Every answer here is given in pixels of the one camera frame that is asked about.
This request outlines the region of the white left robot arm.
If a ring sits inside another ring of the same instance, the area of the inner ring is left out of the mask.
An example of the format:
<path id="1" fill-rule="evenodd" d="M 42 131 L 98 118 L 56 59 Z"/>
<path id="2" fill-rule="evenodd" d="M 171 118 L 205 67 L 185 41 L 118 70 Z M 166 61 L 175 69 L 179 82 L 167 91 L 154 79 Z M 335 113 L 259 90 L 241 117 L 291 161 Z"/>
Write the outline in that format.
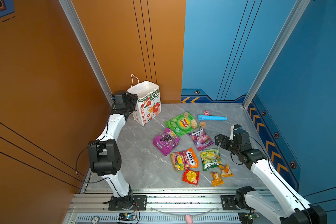
<path id="1" fill-rule="evenodd" d="M 102 134 L 90 141 L 87 147 L 91 172 L 102 177 L 113 192 L 107 202 L 113 209 L 130 210 L 134 206 L 131 186 L 121 172 L 122 158 L 117 139 L 129 116 L 135 111 L 137 101 L 136 94 L 115 92 L 109 119 Z"/>

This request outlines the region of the aluminium corner post left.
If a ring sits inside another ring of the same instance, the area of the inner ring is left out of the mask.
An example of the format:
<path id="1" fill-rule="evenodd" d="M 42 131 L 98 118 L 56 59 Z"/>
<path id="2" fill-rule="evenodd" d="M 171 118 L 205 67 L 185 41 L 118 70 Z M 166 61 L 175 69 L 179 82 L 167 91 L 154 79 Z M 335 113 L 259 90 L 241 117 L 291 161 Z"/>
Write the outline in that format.
<path id="1" fill-rule="evenodd" d="M 98 80 L 101 89 L 110 104 L 110 106 L 113 105 L 112 100 L 112 91 L 109 87 L 109 84 L 105 78 L 105 75 L 102 71 L 102 68 L 99 64 L 99 61 L 95 55 L 95 52 L 91 46 L 91 43 L 89 41 L 89 38 L 85 32 L 85 29 L 81 23 L 81 20 L 76 12 L 76 9 L 74 7 L 74 4 L 72 1 L 69 0 L 59 0 L 59 3 L 80 43 L 80 46 L 96 76 L 96 79 Z"/>

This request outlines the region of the circuit board right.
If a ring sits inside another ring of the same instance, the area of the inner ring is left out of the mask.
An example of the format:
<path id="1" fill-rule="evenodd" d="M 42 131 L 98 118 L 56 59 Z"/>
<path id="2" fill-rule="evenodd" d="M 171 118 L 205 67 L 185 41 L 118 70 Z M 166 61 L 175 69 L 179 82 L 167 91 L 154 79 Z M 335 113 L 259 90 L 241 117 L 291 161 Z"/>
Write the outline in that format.
<path id="1" fill-rule="evenodd" d="M 241 224 L 253 224 L 254 220 L 259 219 L 257 213 L 238 213 Z"/>

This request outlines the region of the green Lays chips bag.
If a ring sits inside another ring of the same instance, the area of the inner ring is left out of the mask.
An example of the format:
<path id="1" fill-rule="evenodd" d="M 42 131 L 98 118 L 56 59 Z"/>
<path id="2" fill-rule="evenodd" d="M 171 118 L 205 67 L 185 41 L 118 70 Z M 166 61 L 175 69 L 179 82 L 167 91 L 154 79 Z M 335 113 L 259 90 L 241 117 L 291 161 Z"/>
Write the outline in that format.
<path id="1" fill-rule="evenodd" d="M 184 112 L 168 121 L 165 121 L 167 128 L 171 129 L 178 137 L 191 133 L 198 128 L 198 123 L 190 112 Z"/>

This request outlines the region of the aluminium corner post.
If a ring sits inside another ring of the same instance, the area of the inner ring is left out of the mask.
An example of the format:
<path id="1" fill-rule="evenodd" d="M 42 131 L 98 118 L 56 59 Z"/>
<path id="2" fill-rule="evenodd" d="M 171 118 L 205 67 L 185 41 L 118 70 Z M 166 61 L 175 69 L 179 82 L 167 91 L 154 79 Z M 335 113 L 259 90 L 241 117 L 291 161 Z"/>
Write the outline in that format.
<path id="1" fill-rule="evenodd" d="M 245 110 L 248 108 L 254 96 L 256 95 L 259 88 L 261 87 L 262 83 L 264 82 L 265 78 L 267 77 L 269 71 L 271 70 L 273 64 L 275 63 L 280 52 L 285 46 L 287 40 L 289 39 L 292 32 L 294 31 L 297 23 L 299 22 L 300 18 L 302 17 L 309 3 L 310 3 L 310 0 L 297 0 L 295 2 L 272 48 L 270 49 L 268 56 L 266 57 L 263 65 L 261 66 L 251 88 L 249 89 L 249 92 L 246 95 L 246 98 L 244 99 L 243 108 Z"/>
<path id="2" fill-rule="evenodd" d="M 80 46 L 96 76 L 96 79 L 98 80 L 101 89 L 110 104 L 110 106 L 113 105 L 112 100 L 112 91 L 109 87 L 109 84 L 105 78 L 105 75 L 102 71 L 102 68 L 99 64 L 99 61 L 95 55 L 95 52 L 91 46 L 91 43 L 89 41 L 89 38 L 85 32 L 85 29 L 81 23 L 81 20 L 76 12 L 76 9 L 74 7 L 74 4 L 72 1 L 69 0 L 59 0 L 59 3 L 80 43 Z"/>

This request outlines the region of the green lemon candy bag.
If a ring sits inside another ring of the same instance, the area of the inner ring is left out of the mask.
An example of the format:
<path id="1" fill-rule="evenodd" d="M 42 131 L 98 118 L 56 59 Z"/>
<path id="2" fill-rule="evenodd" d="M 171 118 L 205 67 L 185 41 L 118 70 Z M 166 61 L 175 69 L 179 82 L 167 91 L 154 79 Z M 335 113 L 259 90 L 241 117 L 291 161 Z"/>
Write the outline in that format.
<path id="1" fill-rule="evenodd" d="M 200 152 L 203 171 L 219 167 L 222 164 L 219 148 L 205 149 Z"/>

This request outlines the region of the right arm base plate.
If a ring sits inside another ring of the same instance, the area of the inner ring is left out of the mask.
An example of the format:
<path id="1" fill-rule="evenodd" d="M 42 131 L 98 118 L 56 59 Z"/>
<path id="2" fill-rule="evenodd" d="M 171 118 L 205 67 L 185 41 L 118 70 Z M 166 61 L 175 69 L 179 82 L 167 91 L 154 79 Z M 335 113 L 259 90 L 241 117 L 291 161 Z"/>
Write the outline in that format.
<path id="1" fill-rule="evenodd" d="M 221 195 L 221 204 L 224 211 L 234 211 L 234 210 L 247 210 L 248 207 L 242 203 L 236 201 L 236 197 L 233 195 Z"/>

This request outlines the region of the blue toy microphone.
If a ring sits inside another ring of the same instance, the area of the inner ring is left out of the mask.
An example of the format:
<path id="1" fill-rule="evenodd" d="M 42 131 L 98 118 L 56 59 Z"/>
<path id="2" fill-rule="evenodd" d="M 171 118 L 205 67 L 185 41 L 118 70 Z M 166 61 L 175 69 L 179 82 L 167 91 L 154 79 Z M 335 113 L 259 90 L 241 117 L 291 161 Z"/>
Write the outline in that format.
<path id="1" fill-rule="evenodd" d="M 217 120 L 217 121 L 225 121 L 225 120 L 227 120 L 227 117 L 223 117 L 223 116 L 210 116 L 210 115 L 203 115 L 203 114 L 199 114 L 197 118 L 199 120 Z"/>

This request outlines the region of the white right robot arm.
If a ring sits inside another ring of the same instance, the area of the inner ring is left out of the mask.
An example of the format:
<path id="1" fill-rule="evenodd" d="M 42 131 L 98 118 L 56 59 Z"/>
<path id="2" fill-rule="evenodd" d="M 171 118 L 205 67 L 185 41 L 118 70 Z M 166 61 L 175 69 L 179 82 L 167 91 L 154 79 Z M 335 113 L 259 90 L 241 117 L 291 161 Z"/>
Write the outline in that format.
<path id="1" fill-rule="evenodd" d="M 313 206 L 303 198 L 273 168 L 269 157 L 263 150 L 251 145 L 251 137 L 241 126 L 232 127 L 231 135 L 215 136 L 215 144 L 232 155 L 252 171 L 269 189 L 279 205 L 261 196 L 251 186 L 236 190 L 235 205 L 241 210 L 255 210 L 273 224 L 325 224 L 327 213 L 319 205 Z"/>

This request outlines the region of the small orange round cookie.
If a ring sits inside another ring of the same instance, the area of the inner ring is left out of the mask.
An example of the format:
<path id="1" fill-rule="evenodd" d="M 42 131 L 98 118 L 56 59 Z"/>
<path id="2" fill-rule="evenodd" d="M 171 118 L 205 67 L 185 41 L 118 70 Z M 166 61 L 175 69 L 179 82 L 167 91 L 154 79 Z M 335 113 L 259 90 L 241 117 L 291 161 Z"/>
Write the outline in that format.
<path id="1" fill-rule="evenodd" d="M 201 121 L 201 122 L 199 123 L 199 125 L 200 125 L 201 127 L 203 127 L 203 128 L 206 127 L 206 123 L 205 123 L 204 121 Z"/>

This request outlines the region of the orange Fox's candy bag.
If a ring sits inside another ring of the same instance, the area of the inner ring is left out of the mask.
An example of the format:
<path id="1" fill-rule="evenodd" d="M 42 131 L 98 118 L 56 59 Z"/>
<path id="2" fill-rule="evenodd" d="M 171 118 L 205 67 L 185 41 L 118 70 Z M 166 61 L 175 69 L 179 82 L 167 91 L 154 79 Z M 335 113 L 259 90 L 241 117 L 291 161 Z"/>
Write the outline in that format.
<path id="1" fill-rule="evenodd" d="M 173 168 L 177 171 L 199 167 L 197 156 L 192 148 L 184 151 L 170 153 Z"/>

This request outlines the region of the orange snack packet right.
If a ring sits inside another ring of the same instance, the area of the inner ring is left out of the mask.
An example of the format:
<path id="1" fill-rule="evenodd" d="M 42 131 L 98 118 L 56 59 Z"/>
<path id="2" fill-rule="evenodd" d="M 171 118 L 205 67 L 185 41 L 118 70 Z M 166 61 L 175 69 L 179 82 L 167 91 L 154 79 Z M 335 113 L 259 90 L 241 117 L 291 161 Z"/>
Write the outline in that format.
<path id="1" fill-rule="evenodd" d="M 221 178 L 234 176 L 228 164 L 226 164 L 225 166 L 220 164 L 218 167 L 221 169 L 221 175 L 220 175 Z"/>

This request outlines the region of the white floral paper bag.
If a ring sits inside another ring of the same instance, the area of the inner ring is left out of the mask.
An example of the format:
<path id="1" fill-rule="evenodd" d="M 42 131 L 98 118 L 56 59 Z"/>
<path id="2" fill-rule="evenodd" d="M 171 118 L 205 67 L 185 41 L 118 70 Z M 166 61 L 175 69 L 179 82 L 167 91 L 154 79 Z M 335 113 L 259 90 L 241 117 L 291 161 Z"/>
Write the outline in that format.
<path id="1" fill-rule="evenodd" d="M 134 74 L 131 74 L 131 81 L 128 92 L 138 96 L 133 118 L 140 125 L 145 126 L 161 112 L 160 89 L 152 82 L 140 82 Z"/>

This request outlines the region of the purple pink candy bag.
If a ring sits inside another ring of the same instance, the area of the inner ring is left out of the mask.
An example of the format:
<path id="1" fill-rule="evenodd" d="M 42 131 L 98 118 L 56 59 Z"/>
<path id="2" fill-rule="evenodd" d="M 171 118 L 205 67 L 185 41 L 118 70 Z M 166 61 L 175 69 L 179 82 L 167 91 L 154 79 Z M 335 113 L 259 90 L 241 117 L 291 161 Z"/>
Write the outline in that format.
<path id="1" fill-rule="evenodd" d="M 197 131 L 189 133 L 189 136 L 193 140 L 198 151 L 202 151 L 214 144 L 203 127 L 199 127 Z"/>

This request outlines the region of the orange snack packet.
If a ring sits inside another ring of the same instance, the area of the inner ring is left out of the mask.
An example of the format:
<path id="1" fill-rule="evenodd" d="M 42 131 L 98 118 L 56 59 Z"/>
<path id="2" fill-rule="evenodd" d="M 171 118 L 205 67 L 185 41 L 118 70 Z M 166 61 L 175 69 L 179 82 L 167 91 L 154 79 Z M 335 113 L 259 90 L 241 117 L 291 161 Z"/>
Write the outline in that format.
<path id="1" fill-rule="evenodd" d="M 234 176 L 228 164 L 226 164 L 225 166 L 220 164 L 218 167 L 221 169 L 221 175 L 220 175 L 221 178 Z"/>
<path id="2" fill-rule="evenodd" d="M 219 176 L 218 172 L 211 172 L 211 176 L 213 177 L 213 180 L 211 182 L 213 187 L 224 184 L 224 180 Z"/>

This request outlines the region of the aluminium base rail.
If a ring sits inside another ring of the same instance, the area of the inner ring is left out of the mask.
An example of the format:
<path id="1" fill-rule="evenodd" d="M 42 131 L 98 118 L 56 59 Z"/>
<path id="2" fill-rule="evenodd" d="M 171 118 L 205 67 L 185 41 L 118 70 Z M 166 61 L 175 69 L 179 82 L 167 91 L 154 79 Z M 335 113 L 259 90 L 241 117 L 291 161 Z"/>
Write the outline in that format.
<path id="1" fill-rule="evenodd" d="M 147 196 L 145 211 L 110 211 L 111 190 L 87 189 L 74 195 L 63 223 L 119 224 L 120 213 L 136 214 L 137 224 L 184 224 L 187 214 L 195 224 L 240 224 L 238 213 L 259 214 L 254 224 L 270 222 L 255 210 L 224 211 L 220 196 L 235 193 L 235 188 L 134 189 L 133 195 Z"/>

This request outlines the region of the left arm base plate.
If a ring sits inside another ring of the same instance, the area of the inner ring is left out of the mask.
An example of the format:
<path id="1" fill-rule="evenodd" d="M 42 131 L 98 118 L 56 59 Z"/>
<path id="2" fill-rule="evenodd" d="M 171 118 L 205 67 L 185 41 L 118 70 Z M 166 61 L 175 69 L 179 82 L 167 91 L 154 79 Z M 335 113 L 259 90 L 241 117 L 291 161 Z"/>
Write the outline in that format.
<path id="1" fill-rule="evenodd" d="M 106 202 L 109 204 L 110 211 L 132 211 L 138 208 L 140 211 L 145 211 L 147 208 L 146 195 L 133 195 L 126 197 L 111 197 L 111 200 Z"/>

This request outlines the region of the pink object on rail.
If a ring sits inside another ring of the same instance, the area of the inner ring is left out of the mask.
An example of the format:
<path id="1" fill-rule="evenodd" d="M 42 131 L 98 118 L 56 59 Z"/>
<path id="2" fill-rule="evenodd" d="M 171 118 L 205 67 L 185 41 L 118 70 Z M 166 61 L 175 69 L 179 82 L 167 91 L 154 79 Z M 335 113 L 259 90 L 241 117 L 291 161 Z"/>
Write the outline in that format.
<path id="1" fill-rule="evenodd" d="M 193 224 L 193 219 L 191 215 L 189 214 L 185 215 L 185 221 L 186 221 L 186 224 Z"/>

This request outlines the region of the aluminium corner post right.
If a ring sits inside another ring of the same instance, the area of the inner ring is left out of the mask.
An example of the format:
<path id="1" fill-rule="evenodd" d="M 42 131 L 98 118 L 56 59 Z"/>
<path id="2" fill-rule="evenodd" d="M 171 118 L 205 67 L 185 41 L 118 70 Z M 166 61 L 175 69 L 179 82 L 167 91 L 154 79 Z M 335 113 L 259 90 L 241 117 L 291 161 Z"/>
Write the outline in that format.
<path id="1" fill-rule="evenodd" d="M 261 66 L 251 88 L 249 89 L 249 92 L 246 95 L 246 98 L 244 99 L 243 108 L 245 110 L 248 108 L 254 96 L 256 95 L 259 88 L 261 87 L 262 83 L 264 82 L 265 78 L 267 77 L 269 71 L 271 70 L 273 64 L 275 63 L 280 52 L 285 46 L 287 40 L 289 39 L 292 32 L 294 31 L 297 23 L 299 22 L 300 18 L 302 17 L 309 3 L 310 3 L 310 0 L 297 0 L 295 2 L 272 48 L 270 49 L 268 56 L 266 57 L 263 65 Z"/>

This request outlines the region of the green circuit board left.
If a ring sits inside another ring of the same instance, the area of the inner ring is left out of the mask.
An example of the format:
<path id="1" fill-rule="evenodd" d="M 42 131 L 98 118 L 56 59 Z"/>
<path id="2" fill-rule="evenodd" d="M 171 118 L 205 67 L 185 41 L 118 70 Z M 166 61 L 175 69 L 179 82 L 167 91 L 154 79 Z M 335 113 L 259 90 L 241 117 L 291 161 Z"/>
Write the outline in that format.
<path id="1" fill-rule="evenodd" d="M 133 213 L 120 213 L 118 216 L 119 224 L 137 224 L 138 217 Z"/>

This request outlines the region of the orange snack packet left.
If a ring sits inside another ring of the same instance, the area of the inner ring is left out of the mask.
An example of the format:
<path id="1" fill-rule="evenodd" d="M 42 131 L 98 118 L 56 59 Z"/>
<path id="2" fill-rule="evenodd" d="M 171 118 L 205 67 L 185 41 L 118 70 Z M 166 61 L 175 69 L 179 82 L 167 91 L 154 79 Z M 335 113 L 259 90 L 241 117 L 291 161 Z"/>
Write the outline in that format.
<path id="1" fill-rule="evenodd" d="M 211 182 L 213 187 L 224 184 L 224 180 L 219 176 L 218 172 L 211 172 L 211 176 L 213 177 L 213 180 Z"/>

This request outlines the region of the purple grape candy bag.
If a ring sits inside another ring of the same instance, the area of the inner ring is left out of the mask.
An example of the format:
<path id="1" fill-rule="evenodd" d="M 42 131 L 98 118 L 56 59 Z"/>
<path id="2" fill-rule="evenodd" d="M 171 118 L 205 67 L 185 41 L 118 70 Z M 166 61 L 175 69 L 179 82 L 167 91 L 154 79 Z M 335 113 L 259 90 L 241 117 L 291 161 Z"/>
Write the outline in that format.
<path id="1" fill-rule="evenodd" d="M 179 144 L 179 137 L 170 128 L 166 128 L 153 140 L 153 145 L 167 156 Z"/>

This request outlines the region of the red yellow snack packet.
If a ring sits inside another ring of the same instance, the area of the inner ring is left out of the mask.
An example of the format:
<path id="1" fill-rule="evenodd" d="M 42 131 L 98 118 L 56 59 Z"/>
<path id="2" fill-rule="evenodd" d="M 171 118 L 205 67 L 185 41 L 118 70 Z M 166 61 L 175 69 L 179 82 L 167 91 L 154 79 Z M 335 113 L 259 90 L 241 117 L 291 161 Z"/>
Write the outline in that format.
<path id="1" fill-rule="evenodd" d="M 198 185 L 199 176 L 200 176 L 199 171 L 193 171 L 193 170 L 187 169 L 183 174 L 182 181 L 189 183 L 189 184 Z"/>

